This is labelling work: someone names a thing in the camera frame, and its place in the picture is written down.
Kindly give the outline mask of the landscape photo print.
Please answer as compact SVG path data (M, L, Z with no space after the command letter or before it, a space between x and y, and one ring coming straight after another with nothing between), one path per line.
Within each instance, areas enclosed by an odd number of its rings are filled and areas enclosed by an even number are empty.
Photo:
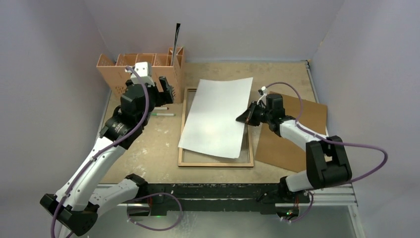
M179 148L216 157L239 158L245 125L236 118L248 108L252 82L251 77L231 81L201 79Z

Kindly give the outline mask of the brown cardboard backing board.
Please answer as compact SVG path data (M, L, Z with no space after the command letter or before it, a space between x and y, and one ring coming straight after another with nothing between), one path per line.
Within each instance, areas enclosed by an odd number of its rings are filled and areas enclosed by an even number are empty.
M326 135L327 106L303 100L303 113L299 122L305 127ZM261 124L261 132L254 159L292 172L306 169L306 154L293 142L277 136L267 124Z

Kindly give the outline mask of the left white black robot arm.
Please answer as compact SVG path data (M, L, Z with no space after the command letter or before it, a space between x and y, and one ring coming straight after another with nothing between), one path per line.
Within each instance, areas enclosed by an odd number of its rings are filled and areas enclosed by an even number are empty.
M82 236L101 215L118 204L130 200L141 203L151 197L149 184L136 174L127 175L103 192L96 192L96 188L142 134L153 109L174 102L173 88L167 79L159 77L158 84L162 91L146 76L132 74L126 81L120 105L100 130L90 154L62 188L41 198L40 204L52 215L51 237L55 237L57 224L62 224L69 235Z

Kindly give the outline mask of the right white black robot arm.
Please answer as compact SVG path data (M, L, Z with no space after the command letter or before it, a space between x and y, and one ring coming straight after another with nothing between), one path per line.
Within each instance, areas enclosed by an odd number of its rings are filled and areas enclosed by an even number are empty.
M305 152L306 169L280 179L278 195L281 200L289 202L299 192L351 180L352 170L341 138L321 135L299 124L295 117L286 114L280 94L266 95L264 103L251 102L236 121L250 126L265 123L274 134L293 142Z

